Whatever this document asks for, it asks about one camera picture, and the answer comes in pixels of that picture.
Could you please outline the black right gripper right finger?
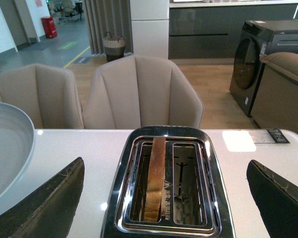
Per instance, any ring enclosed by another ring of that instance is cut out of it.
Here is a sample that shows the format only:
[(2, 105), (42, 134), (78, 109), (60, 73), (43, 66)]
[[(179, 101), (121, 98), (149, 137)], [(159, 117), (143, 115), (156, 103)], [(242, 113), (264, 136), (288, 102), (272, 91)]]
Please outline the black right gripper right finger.
[(256, 160), (246, 176), (252, 197), (272, 238), (298, 238), (298, 186)]

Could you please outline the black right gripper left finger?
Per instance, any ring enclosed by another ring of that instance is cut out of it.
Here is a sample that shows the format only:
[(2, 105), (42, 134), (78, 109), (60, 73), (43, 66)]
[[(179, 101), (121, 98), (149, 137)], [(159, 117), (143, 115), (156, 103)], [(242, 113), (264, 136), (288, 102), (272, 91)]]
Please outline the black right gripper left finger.
[(0, 238), (65, 238), (71, 229), (84, 181), (76, 158), (47, 182), (0, 215)]

